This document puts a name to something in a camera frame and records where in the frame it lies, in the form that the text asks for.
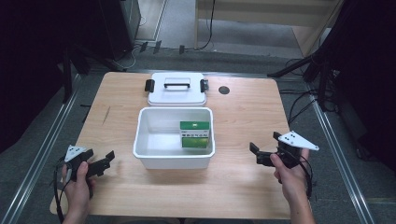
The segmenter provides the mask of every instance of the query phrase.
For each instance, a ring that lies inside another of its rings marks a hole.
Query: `finger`
[[[283,161],[275,153],[271,154],[270,159],[279,172],[282,172],[282,170],[286,168]]]
[[[62,180],[63,180],[63,182],[66,180],[66,173],[67,173],[67,166],[66,166],[66,164],[64,164],[64,166],[62,167]]]
[[[303,148],[303,149],[301,150],[301,156],[304,157],[306,160],[308,160],[308,157],[309,157],[309,149]]]
[[[90,185],[92,187],[92,190],[95,190],[95,188],[96,188],[96,180],[95,179],[89,179],[89,181],[90,181]]]
[[[276,179],[280,179],[280,174],[279,174],[279,172],[277,170],[274,171],[274,177]]]
[[[78,183],[86,183],[85,181],[85,176],[88,173],[88,163],[87,162],[82,162],[77,170],[77,182]]]

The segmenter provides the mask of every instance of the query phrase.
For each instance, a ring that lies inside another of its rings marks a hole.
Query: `black latch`
[[[209,80],[201,79],[201,92],[209,90]]]
[[[145,91],[154,92],[155,80],[154,79],[147,79],[146,80],[146,87]]]

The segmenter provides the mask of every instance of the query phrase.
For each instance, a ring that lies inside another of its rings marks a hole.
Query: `white lid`
[[[148,94],[150,105],[203,106],[206,94],[201,91],[201,73],[154,73],[154,90]]]

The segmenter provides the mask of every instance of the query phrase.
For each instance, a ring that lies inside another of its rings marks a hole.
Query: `white storage container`
[[[209,121],[207,148],[182,148],[181,121]],[[147,169],[203,169],[215,154],[213,115],[207,107],[145,107],[140,111],[134,155]]]

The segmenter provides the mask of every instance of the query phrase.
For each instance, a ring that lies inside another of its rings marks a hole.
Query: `metal rail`
[[[62,105],[57,117],[55,118],[55,121],[52,123],[43,144],[38,150],[37,155],[32,162],[32,165],[30,166],[25,178],[18,187],[18,190],[14,195],[11,205],[9,206],[5,216],[3,217],[3,220],[1,222],[2,224],[17,223],[23,207],[25,206],[30,194],[32,193],[35,182],[40,176],[41,170],[43,169],[47,158],[52,151],[52,147],[59,135],[59,132],[64,126],[64,122],[67,119],[73,103],[77,98],[80,82],[81,76],[77,74],[73,81],[73,86],[75,87],[74,91],[70,99]]]
[[[306,87],[312,91],[314,86],[312,83],[306,83]],[[313,107],[318,116],[318,121],[323,129],[324,134],[326,135],[327,141],[329,142],[330,149],[332,151],[332,155],[335,158],[335,162],[337,163],[338,169],[340,170],[341,177],[346,184],[346,189],[349,193],[350,199],[355,206],[356,212],[358,213],[358,217],[361,220],[361,223],[375,223],[372,213],[367,205],[367,202],[361,193],[361,188],[353,175],[347,159],[344,155],[343,149],[338,143],[337,137],[332,129],[332,125],[326,115],[320,109],[317,102],[313,103]]]

